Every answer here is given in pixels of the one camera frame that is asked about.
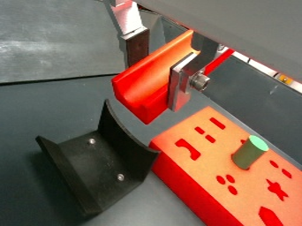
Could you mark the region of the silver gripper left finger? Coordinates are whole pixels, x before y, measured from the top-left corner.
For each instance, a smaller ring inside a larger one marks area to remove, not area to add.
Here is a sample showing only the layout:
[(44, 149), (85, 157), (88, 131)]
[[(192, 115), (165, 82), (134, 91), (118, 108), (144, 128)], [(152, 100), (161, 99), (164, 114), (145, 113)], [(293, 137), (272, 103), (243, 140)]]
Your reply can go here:
[(148, 55), (149, 30), (144, 27), (133, 0), (105, 0), (116, 29), (125, 46), (125, 66), (129, 67)]

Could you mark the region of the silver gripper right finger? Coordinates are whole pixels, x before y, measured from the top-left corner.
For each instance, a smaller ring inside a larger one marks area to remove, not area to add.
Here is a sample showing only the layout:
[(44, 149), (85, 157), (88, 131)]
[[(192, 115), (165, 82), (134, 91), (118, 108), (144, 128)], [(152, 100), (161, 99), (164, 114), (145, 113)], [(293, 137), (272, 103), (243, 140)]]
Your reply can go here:
[(219, 44), (193, 33), (191, 51), (171, 67), (168, 76), (166, 107), (172, 111), (185, 105), (191, 97), (191, 90), (201, 92), (205, 89), (209, 78), (204, 74), (205, 66), (216, 56)]

